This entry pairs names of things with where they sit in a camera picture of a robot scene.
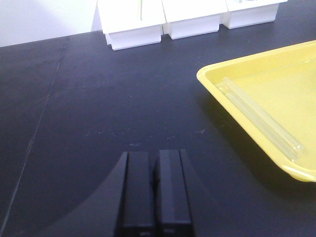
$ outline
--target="plastic tray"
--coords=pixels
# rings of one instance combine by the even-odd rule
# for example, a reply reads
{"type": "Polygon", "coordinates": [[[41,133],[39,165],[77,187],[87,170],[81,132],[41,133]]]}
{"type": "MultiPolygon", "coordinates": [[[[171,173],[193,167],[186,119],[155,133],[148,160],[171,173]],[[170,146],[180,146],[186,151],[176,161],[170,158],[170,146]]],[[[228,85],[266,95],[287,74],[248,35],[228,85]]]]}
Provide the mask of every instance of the plastic tray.
{"type": "Polygon", "coordinates": [[[316,181],[316,40],[209,65],[197,78],[281,169],[316,181]]]}

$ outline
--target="black countertop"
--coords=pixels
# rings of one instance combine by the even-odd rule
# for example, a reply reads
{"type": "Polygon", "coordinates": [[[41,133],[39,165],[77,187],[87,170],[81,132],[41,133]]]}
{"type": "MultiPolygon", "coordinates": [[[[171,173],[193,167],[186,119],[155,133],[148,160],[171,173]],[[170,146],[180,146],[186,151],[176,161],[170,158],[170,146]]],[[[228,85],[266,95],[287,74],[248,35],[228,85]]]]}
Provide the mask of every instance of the black countertop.
{"type": "Polygon", "coordinates": [[[315,184],[280,170],[196,73],[315,39],[316,2],[289,0],[274,23],[115,52],[101,32],[0,48],[2,236],[32,236],[71,212],[123,151],[182,148],[245,235],[314,236],[315,184]]]}

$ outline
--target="white container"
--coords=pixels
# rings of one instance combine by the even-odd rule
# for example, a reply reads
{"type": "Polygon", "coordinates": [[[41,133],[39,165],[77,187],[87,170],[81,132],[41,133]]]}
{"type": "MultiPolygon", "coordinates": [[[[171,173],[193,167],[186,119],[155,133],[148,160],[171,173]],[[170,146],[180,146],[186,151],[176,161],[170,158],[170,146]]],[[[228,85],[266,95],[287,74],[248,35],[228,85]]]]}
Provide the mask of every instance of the white container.
{"type": "Polygon", "coordinates": [[[161,41],[165,23],[161,0],[98,0],[98,9],[113,50],[161,41]]]}
{"type": "Polygon", "coordinates": [[[226,0],[228,12],[221,22],[229,29],[272,22],[281,2],[287,0],[226,0]]]}
{"type": "Polygon", "coordinates": [[[196,36],[219,29],[220,16],[227,12],[225,0],[162,0],[165,34],[174,39],[196,36]]]}

